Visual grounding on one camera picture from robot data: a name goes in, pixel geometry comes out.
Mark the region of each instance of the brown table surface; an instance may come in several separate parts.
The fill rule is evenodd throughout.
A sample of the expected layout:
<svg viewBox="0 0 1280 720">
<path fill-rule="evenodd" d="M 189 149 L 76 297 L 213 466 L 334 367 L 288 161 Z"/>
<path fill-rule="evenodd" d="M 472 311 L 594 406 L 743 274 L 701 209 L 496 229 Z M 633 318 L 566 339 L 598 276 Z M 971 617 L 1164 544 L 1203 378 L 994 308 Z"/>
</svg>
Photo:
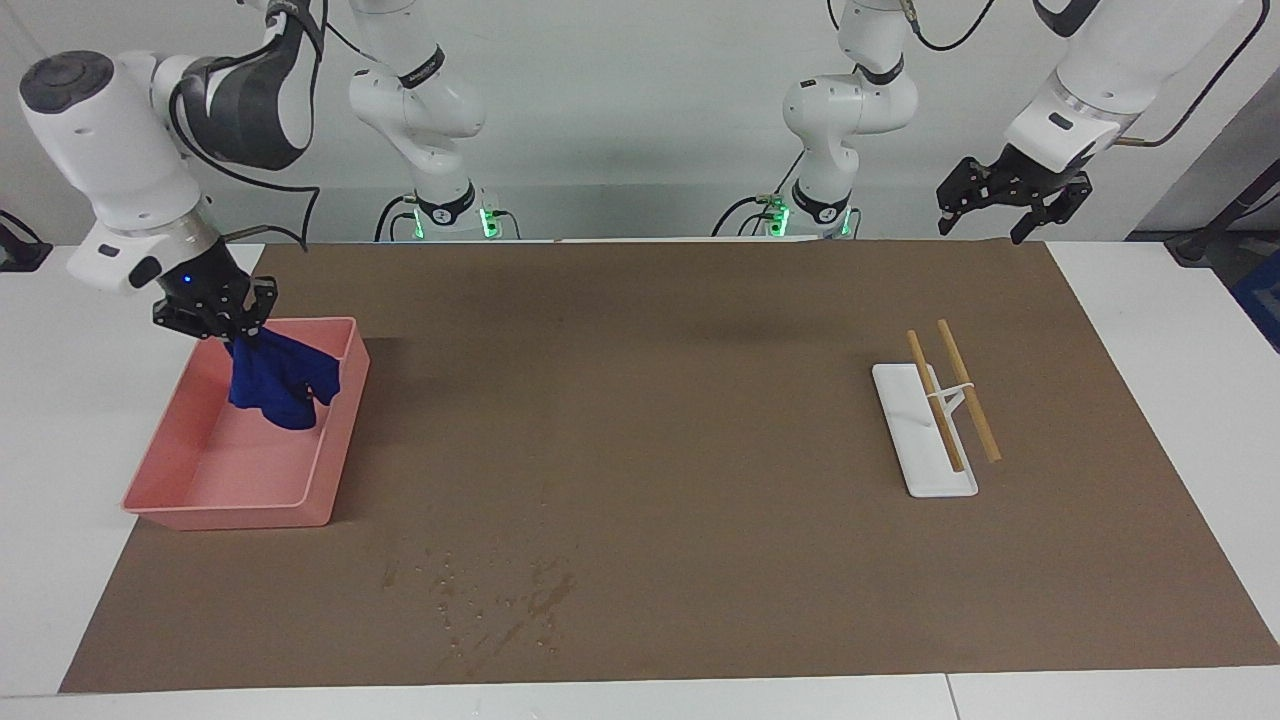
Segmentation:
<svg viewBox="0 0 1280 720">
<path fill-rule="evenodd" d="M 140 523 L 64 692 L 1226 666 L 1275 639 L 1046 249 L 273 246 L 372 356 L 333 523 Z M 1006 460 L 910 498 L 948 318 Z M 961 432 L 978 459 L 968 420 Z"/>
</svg>

